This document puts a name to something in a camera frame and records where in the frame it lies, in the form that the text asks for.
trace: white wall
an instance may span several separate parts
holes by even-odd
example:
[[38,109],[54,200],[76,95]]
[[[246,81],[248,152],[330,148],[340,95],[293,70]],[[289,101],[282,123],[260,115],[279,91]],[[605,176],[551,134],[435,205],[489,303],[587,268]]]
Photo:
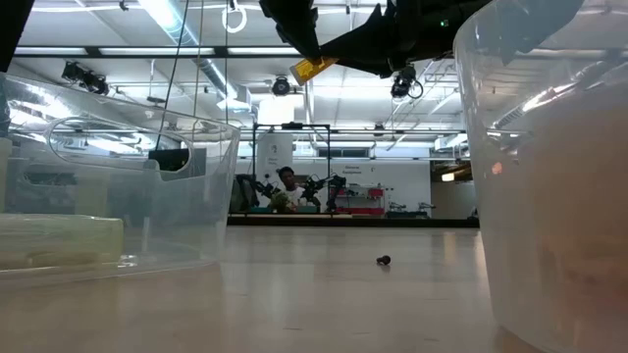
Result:
[[[327,161],[298,161],[291,166],[297,175],[317,175],[327,177]],[[407,205],[408,211],[416,211],[419,202],[431,202],[430,164],[429,162],[405,161],[333,161],[333,173],[346,177],[347,183],[371,184],[380,183],[389,190],[385,191],[384,206],[388,209],[390,201]],[[238,160],[236,174],[251,174],[250,160]],[[319,200],[325,204],[327,191],[319,192]],[[357,200],[351,207],[360,207]]]
[[473,182],[432,183],[432,217],[441,220],[466,220],[477,206]]

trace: ceiling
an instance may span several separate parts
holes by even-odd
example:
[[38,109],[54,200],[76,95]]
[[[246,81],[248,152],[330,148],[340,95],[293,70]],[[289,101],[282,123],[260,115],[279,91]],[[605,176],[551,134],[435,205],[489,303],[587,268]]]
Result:
[[[345,0],[316,0],[319,7],[317,33],[319,41],[325,43],[347,31],[362,25],[377,3],[385,1],[351,0],[353,12],[344,12]],[[164,30],[134,1],[127,1],[130,10],[118,8],[118,0],[37,0],[31,13],[20,45],[30,46],[172,46],[173,42]],[[227,33],[222,16],[225,1],[205,1],[205,11],[199,10],[200,1],[189,1],[187,22],[200,33],[204,46],[284,46],[275,32],[272,20],[266,19],[257,10],[257,1],[238,1],[245,6],[247,22],[237,33]],[[81,8],[107,10],[85,11]],[[228,15],[228,24],[237,26],[241,14]],[[149,95],[151,77],[150,59],[73,59],[83,66],[105,75],[112,89],[110,96],[128,99],[151,105],[146,100]],[[10,72],[18,75],[40,77],[60,84],[67,84],[61,78],[66,63],[64,58],[16,58]],[[269,82],[277,76],[289,76],[289,67],[299,61],[297,58],[249,58],[213,59],[214,64],[233,83],[245,85],[251,91],[253,103],[270,98]],[[312,122],[330,124],[336,127],[372,128],[375,123],[387,123],[388,128],[463,128],[462,108],[457,93],[456,70],[452,60],[439,62],[417,62],[414,64],[425,85],[421,99],[407,100],[401,105],[392,101],[390,90],[392,79],[379,79],[377,76],[357,70],[333,66],[313,79],[314,114]],[[199,92],[195,93],[194,83],[197,68],[189,59],[155,60],[155,74],[150,95],[166,97],[167,84],[174,74],[174,87],[168,109],[199,117],[224,121],[229,118],[236,126],[251,126],[250,114],[226,114],[217,108],[220,101],[211,83],[201,73]],[[302,88],[293,97],[299,103],[295,111],[298,122],[306,120],[303,109]],[[412,135],[406,141],[421,140],[427,136]]]

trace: floor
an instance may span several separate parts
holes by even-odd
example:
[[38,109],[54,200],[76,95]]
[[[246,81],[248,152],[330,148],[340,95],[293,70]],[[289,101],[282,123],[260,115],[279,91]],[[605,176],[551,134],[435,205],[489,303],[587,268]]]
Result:
[[0,318],[3,352],[537,352],[472,229],[229,227],[220,265],[4,292]]

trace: man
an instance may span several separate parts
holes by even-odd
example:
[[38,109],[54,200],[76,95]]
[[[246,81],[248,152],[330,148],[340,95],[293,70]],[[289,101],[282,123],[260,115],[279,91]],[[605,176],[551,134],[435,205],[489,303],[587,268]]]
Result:
[[290,167],[281,168],[279,170],[279,179],[282,181],[282,183],[286,187],[286,190],[284,190],[284,193],[288,196],[288,200],[291,203],[291,205],[289,206],[291,208],[296,207],[296,206],[307,205],[307,200],[305,200],[304,198],[301,198],[301,195],[303,194],[303,191],[305,191],[305,189],[303,189],[302,187],[296,186],[296,184],[294,183],[294,171],[292,170],[292,168]]

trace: clear plastic container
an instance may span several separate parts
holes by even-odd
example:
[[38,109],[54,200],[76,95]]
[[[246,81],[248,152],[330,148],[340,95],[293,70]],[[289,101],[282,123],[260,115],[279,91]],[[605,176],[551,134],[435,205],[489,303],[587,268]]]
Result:
[[497,320],[628,347],[628,0],[497,0],[455,40]]
[[0,102],[0,288],[217,259],[237,128],[12,76]]

